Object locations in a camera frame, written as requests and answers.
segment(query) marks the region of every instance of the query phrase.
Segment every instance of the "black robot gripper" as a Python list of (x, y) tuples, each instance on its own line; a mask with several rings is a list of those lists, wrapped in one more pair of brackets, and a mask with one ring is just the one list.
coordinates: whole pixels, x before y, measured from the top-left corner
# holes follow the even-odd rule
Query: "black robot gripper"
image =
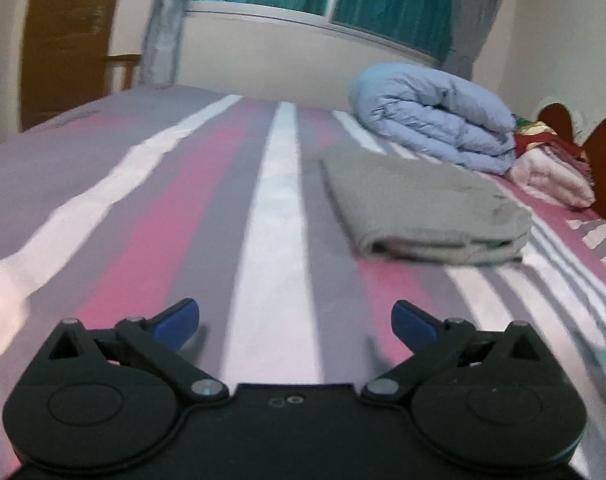
[(175, 352), (183, 300), (111, 330), (54, 329), (10, 394), (15, 480), (580, 478), (586, 409), (525, 322), (480, 332), (407, 301), (392, 328), (414, 352), (352, 384), (240, 384), (234, 395)]

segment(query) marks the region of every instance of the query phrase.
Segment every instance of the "window frame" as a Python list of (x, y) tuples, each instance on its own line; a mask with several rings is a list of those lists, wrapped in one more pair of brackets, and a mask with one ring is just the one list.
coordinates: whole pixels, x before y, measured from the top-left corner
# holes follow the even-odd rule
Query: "window frame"
[(331, 36), (344, 37), (366, 44), (376, 44), (396, 53), (409, 57), (412, 60), (426, 66), (436, 67), (438, 61), (433, 56), (421, 52), (409, 45), (379, 36), (368, 30), (357, 27), (349, 27), (340, 23), (334, 23), (334, 15), (339, 0), (327, 0), (325, 14), (318, 16), (301, 12), (299, 10), (282, 9), (280, 7), (269, 7), (256, 4), (242, 4), (238, 2), (222, 2), (219, 0), (189, 0), (186, 6), (187, 17), (194, 14), (219, 14), (231, 19), (251, 20), (261, 22), (276, 22), (285, 25), (304, 25), (314, 27)]

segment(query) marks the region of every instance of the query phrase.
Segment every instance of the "blue quilt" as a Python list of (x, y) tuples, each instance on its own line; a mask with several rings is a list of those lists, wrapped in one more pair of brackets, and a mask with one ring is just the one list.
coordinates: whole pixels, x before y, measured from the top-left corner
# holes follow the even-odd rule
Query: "blue quilt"
[(414, 151), (496, 174), (516, 160), (510, 110), (497, 95), (452, 74), (374, 65), (356, 80), (349, 100), (366, 127)]

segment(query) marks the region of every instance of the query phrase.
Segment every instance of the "brown headboard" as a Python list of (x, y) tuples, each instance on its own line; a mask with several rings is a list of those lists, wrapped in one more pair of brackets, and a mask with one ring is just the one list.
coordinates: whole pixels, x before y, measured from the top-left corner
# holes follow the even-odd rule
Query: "brown headboard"
[[(550, 126), (563, 140), (573, 142), (572, 120), (568, 110), (561, 104), (548, 105), (539, 112), (539, 120)], [(606, 118), (590, 134), (583, 145), (592, 165), (596, 202), (592, 207), (606, 218)]]

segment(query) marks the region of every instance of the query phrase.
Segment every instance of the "wooden door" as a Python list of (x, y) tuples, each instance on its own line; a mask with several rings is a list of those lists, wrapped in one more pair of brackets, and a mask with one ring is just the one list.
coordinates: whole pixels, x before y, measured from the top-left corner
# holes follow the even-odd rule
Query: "wooden door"
[(116, 0), (30, 0), (20, 76), (22, 129), (102, 97)]

